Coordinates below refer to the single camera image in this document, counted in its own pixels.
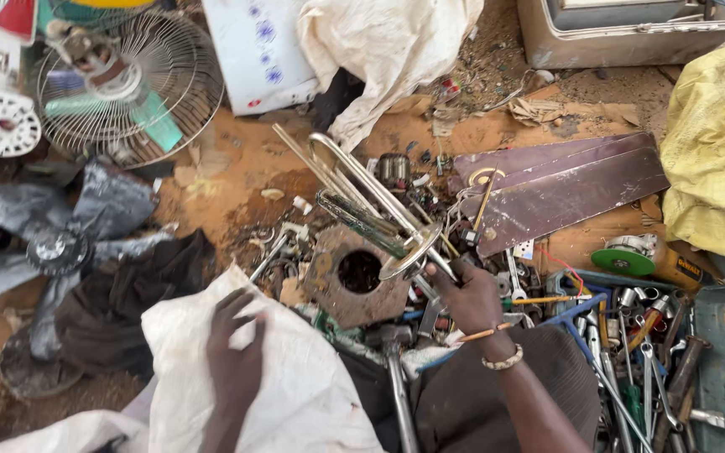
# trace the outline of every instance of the red wire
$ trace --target red wire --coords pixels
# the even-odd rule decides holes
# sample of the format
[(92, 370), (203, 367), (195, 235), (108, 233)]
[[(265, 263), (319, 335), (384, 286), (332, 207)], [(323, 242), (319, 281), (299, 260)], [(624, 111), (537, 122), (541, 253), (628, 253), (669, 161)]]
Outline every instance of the red wire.
[(552, 256), (550, 256), (550, 254), (545, 249), (539, 247), (538, 245), (533, 246), (533, 248), (535, 248), (539, 252), (544, 253), (547, 256), (548, 260), (552, 260), (552, 261), (555, 261), (556, 263), (564, 264), (566, 266), (566, 268), (569, 269), (569, 272), (571, 272), (572, 275), (575, 276), (575, 279), (581, 283), (581, 287), (578, 289), (578, 296), (577, 296), (577, 297), (580, 297), (581, 294), (583, 293), (583, 279), (581, 278), (581, 276), (578, 275), (578, 273), (575, 272), (575, 269), (573, 269), (569, 264), (565, 263), (564, 261), (561, 261), (558, 258), (553, 258)]

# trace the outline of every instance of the green grinding disc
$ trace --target green grinding disc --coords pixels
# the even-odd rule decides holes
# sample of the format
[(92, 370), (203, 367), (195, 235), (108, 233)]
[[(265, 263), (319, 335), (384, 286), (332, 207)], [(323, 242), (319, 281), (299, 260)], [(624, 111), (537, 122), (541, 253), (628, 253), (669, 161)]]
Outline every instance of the green grinding disc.
[(613, 273), (633, 276), (648, 275), (656, 269), (653, 261), (645, 255), (611, 248), (593, 252), (592, 263)]

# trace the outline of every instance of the angle grinder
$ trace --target angle grinder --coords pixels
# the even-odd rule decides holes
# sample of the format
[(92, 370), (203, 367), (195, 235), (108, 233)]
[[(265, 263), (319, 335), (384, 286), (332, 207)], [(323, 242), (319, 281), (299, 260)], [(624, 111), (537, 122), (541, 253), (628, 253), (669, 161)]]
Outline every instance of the angle grinder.
[(656, 234), (618, 236), (592, 253), (592, 263), (613, 273), (645, 276), (697, 292), (716, 279), (698, 264), (673, 251)]

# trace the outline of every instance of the yellow tarp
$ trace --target yellow tarp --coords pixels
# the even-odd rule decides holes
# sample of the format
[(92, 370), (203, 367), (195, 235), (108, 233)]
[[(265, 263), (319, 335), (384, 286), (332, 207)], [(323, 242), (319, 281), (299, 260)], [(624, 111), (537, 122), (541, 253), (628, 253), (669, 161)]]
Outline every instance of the yellow tarp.
[(684, 67), (660, 152), (668, 240), (725, 255), (725, 47)]

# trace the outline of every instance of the hammer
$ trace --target hammer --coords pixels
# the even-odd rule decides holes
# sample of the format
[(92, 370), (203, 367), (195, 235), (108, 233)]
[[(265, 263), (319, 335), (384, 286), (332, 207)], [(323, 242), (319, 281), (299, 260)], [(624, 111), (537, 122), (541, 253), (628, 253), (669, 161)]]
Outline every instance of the hammer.
[(393, 387), (393, 403), (396, 406), (396, 418), (399, 419), (399, 435), (404, 453), (420, 453), (416, 428), (413, 425), (412, 411), (408, 401), (408, 389), (404, 385), (402, 364), (399, 361), (399, 349), (402, 344), (413, 341), (409, 325), (386, 324), (366, 335), (368, 346), (382, 346), (388, 362), (388, 374)]

